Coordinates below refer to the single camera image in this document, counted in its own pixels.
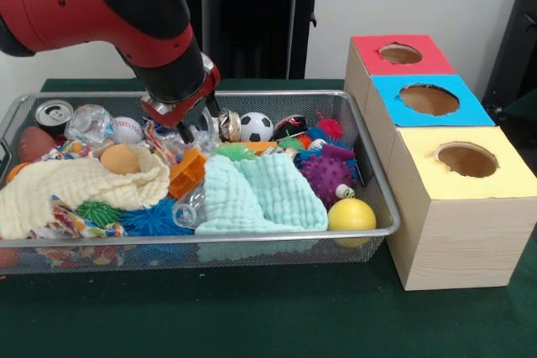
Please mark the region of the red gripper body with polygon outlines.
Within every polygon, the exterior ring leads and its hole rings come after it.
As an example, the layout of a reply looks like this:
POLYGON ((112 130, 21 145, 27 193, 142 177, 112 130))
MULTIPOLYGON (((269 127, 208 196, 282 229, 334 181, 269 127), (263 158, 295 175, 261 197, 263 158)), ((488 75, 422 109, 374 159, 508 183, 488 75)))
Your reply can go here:
POLYGON ((184 100, 164 103, 157 101, 149 94, 141 98, 143 109, 160 125, 168 128, 175 127, 181 122, 200 101, 206 102, 206 97, 214 93, 221 81, 221 75, 215 65, 206 65, 205 77, 199 89, 184 100))

